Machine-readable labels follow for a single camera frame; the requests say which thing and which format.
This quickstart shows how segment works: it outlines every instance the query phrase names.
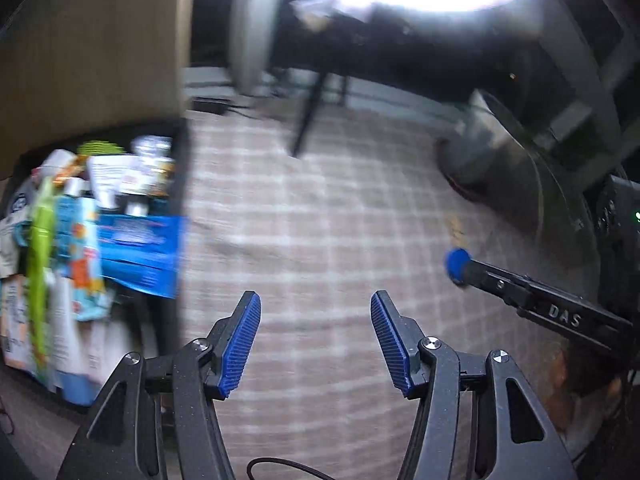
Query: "floor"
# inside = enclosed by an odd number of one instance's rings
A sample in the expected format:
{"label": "floor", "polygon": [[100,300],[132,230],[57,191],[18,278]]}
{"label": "floor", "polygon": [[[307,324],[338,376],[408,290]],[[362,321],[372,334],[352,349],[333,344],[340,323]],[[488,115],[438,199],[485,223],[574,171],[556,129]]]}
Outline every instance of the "floor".
{"label": "floor", "polygon": [[[295,104],[266,101],[250,114],[260,119],[188,112],[194,159],[180,298],[184,341],[208,333],[245,289],[262,298],[240,387],[216,403],[238,478],[257,456],[298,460],[337,479],[398,474],[417,406],[393,388],[374,336],[369,299],[379,289],[457,350],[507,350],[548,393],[559,338],[448,280],[450,226],[478,259],[578,293],[580,269],[452,191],[433,161],[441,124],[326,105],[297,160],[287,155]],[[12,441],[39,478],[53,479],[76,422],[20,388],[0,381],[16,422]],[[465,468],[467,400],[452,478]],[[258,480],[298,478],[259,467]],[[179,478],[175,457],[170,471]]]}

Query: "black device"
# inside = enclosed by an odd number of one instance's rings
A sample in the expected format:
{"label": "black device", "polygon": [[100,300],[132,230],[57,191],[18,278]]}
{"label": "black device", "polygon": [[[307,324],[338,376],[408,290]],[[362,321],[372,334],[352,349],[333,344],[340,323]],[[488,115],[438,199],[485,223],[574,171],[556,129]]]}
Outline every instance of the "black device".
{"label": "black device", "polygon": [[593,351],[627,360],[634,346],[634,325],[580,296],[509,270],[471,259],[456,248],[446,257],[450,279],[458,285],[484,290],[516,308],[529,319]]}
{"label": "black device", "polygon": [[596,203],[598,302],[631,321],[640,295],[640,184],[609,175]]}
{"label": "black device", "polygon": [[206,112],[208,114],[225,115],[229,110],[236,108],[231,99],[219,97],[194,97],[191,100],[191,110]]}
{"label": "black device", "polygon": [[[572,480],[561,440],[513,358],[456,352],[400,316],[384,290],[370,314],[394,386],[419,399],[399,480],[449,478],[460,391],[473,392],[468,479]],[[127,354],[118,364],[66,454],[58,480],[164,480],[159,394],[172,393],[184,480],[232,480],[212,399],[238,386],[260,321],[260,299],[247,291],[233,315],[173,356]],[[284,459],[258,458],[327,475]]]}

